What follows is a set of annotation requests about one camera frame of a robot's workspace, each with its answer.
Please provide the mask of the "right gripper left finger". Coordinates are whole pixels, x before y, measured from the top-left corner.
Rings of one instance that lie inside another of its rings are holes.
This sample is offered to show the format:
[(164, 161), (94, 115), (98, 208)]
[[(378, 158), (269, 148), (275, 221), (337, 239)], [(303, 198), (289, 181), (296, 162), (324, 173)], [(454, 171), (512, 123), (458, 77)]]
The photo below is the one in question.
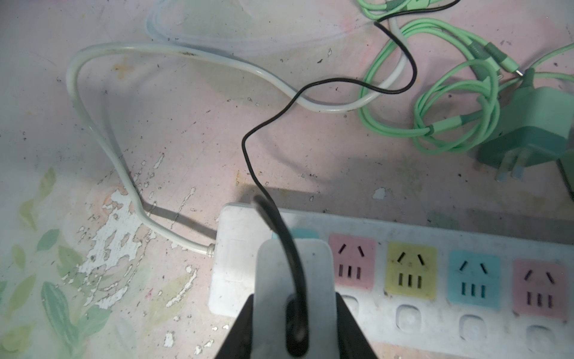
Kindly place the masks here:
[(248, 296), (215, 359), (250, 359), (253, 340), (254, 295)]

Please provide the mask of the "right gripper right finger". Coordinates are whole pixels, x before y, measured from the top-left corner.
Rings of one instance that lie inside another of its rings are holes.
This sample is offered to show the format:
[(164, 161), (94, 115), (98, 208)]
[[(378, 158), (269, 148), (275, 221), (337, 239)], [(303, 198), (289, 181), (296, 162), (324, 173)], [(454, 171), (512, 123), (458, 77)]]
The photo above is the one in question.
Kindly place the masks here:
[(336, 293), (336, 310), (339, 357), (341, 359), (377, 359), (369, 341), (339, 293)]

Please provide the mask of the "white charger with black cable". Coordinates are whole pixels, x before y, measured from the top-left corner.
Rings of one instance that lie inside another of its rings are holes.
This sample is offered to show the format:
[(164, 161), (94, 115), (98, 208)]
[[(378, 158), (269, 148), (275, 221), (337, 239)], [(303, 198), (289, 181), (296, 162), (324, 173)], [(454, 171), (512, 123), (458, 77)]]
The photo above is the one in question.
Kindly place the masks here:
[(333, 254), (321, 239), (295, 240), (272, 197), (252, 205), (276, 239), (257, 254), (251, 358), (340, 358)]

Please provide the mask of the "white power strip coloured sockets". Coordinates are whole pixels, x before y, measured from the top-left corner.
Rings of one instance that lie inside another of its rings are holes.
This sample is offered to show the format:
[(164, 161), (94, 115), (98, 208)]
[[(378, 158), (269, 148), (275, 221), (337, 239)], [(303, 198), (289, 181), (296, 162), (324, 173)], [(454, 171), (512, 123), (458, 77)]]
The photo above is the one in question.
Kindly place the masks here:
[[(73, 106), (125, 183), (135, 215), (180, 247), (214, 258), (209, 308), (237, 317), (255, 290), (258, 251), (277, 235), (245, 203), (222, 206), (215, 241), (209, 245), (186, 239), (147, 215), (121, 158), (92, 127), (78, 89), (79, 73), (89, 61), (129, 53), (179, 56), (240, 70), (264, 79), (290, 100), (297, 91), (254, 64), (186, 46), (89, 46), (67, 69)], [(573, 358), (573, 243), (447, 229), (432, 211), (425, 212), (428, 227), (382, 221), (406, 216), (404, 203), (415, 194), (402, 196), (403, 204), (392, 207), (391, 200), (377, 199), (378, 191), (397, 202), (399, 182), (405, 194), (416, 182), (406, 172), (418, 171), (417, 178), (427, 179), (433, 171), (420, 167), (409, 153), (399, 156), (378, 147), (378, 152), (367, 153), (363, 150), (370, 143), (343, 137), (309, 145), (309, 151), (329, 154), (328, 165), (343, 162), (336, 168), (345, 170), (336, 178), (341, 183), (329, 187), (333, 191), (273, 191), (276, 203), (285, 205), (279, 211), (295, 240), (328, 244), (335, 290), (369, 339), (469, 358)], [(390, 144), (389, 138), (367, 137)]]

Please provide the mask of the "green charger plug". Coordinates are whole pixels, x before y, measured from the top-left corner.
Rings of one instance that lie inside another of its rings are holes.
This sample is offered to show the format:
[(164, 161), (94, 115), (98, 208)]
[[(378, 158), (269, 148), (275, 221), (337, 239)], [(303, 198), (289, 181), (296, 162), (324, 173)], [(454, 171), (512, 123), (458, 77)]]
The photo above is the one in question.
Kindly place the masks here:
[(565, 152), (573, 123), (573, 95), (534, 86), (529, 68), (509, 103), (501, 109), (491, 136), (478, 149), (477, 160), (497, 170), (496, 179), (520, 179), (527, 167), (552, 162)]

